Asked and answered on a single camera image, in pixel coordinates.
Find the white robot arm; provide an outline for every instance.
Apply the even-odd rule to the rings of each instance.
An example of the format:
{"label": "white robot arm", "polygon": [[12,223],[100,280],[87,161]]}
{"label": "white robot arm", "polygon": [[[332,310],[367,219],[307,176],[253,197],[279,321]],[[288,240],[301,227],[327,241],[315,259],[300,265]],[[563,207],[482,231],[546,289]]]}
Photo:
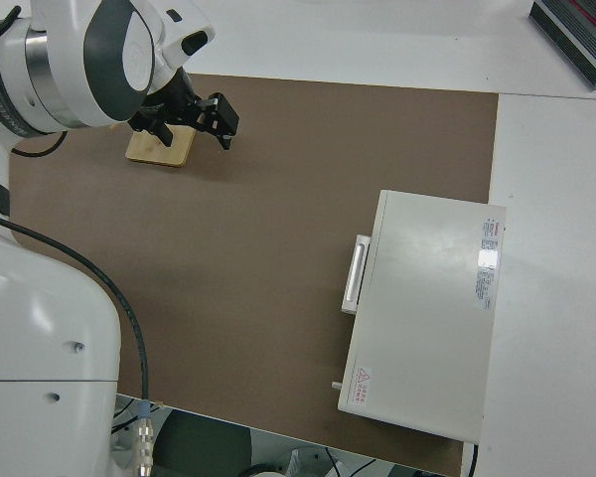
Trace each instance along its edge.
{"label": "white robot arm", "polygon": [[[0,21],[2,226],[9,151],[23,137],[128,121],[170,145],[167,124],[185,124],[229,148],[238,116],[222,94],[196,96],[182,69],[215,34],[190,0],[31,7],[31,18],[15,8]],[[150,475],[147,380],[138,459],[122,470],[110,458],[119,341],[116,310],[98,285],[0,227],[0,476]]]}

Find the handle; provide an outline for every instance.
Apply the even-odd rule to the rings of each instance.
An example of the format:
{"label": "handle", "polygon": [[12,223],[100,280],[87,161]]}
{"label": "handle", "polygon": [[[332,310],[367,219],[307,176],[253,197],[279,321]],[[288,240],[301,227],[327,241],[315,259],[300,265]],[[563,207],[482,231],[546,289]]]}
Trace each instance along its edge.
{"label": "handle", "polygon": [[358,311],[358,300],[360,298],[362,279],[365,275],[365,265],[367,264],[370,243],[371,237],[356,236],[354,256],[351,259],[347,287],[345,288],[345,296],[342,301],[342,311],[345,313],[355,315]]}

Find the cable connector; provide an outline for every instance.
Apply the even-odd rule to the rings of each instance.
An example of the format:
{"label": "cable connector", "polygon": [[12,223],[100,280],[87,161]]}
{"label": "cable connector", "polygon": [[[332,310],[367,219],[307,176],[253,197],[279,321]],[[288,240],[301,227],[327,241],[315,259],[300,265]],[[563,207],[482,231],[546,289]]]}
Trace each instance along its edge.
{"label": "cable connector", "polygon": [[134,468],[137,477],[150,477],[154,430],[150,417],[141,417],[135,423]]}

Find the white box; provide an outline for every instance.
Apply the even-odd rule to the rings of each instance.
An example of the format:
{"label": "white box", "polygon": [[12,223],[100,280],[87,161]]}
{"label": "white box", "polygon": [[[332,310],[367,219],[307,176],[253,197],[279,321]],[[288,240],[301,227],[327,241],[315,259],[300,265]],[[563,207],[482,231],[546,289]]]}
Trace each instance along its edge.
{"label": "white box", "polygon": [[381,192],[338,409],[479,443],[505,218]]}

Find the brown work surface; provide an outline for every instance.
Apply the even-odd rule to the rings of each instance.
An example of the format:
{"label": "brown work surface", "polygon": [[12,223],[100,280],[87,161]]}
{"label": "brown work surface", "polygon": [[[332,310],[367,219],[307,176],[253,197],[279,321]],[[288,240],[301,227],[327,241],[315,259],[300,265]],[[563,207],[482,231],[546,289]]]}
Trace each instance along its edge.
{"label": "brown work surface", "polygon": [[[487,202],[497,96],[195,85],[224,92],[240,114],[230,151],[197,134],[187,166],[173,170],[125,159],[128,127],[77,131],[53,156],[13,161],[13,219],[80,250],[125,290],[146,336],[152,399],[458,475],[460,442],[338,411],[331,382],[351,340],[340,306],[355,237],[371,233],[379,191]],[[119,390],[136,396],[125,319],[122,333]]]}

